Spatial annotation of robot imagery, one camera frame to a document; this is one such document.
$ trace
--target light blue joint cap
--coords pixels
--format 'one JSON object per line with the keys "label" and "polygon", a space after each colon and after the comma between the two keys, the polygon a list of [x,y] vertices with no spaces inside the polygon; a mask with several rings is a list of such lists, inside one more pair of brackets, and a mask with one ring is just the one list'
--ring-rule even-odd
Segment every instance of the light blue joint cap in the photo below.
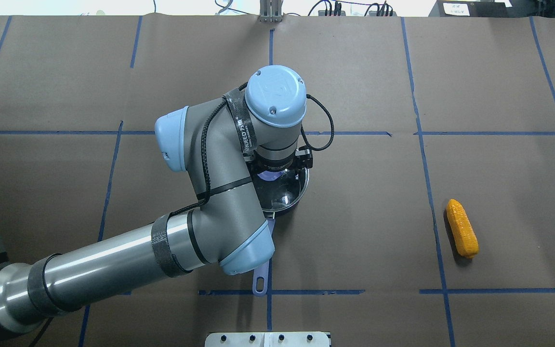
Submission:
{"label": "light blue joint cap", "polygon": [[156,138],[162,157],[172,171],[185,171],[185,154],[183,153],[183,131],[185,130],[185,114],[188,106],[156,121]]}
{"label": "light blue joint cap", "polygon": [[245,242],[225,257],[220,266],[227,275],[243,274],[268,262],[275,250],[269,223],[265,221]]}
{"label": "light blue joint cap", "polygon": [[256,71],[247,82],[245,103],[256,118],[278,128],[290,128],[305,116],[305,83],[297,72],[281,65]]}

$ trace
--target robotic arm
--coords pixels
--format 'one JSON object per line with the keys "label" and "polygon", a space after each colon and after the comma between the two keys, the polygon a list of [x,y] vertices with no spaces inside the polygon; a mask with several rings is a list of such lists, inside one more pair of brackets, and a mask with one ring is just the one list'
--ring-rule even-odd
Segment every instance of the robotic arm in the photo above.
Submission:
{"label": "robotic arm", "polygon": [[309,151],[295,156],[306,89],[284,66],[261,68],[244,88],[156,122],[164,160],[173,171],[188,171],[198,203],[33,265],[0,265],[0,336],[25,334],[44,318],[203,265],[218,262],[235,275],[271,258],[275,248],[251,171],[311,167]]}

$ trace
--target yellow corn cob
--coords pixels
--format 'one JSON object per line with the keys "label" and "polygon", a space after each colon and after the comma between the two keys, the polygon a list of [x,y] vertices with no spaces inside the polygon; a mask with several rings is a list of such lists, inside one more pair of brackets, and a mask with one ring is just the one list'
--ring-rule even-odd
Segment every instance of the yellow corn cob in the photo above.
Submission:
{"label": "yellow corn cob", "polygon": [[453,231],[455,246],[462,257],[474,258],[478,254],[478,241],[468,220],[466,211],[460,202],[451,199],[447,204],[447,219]]}

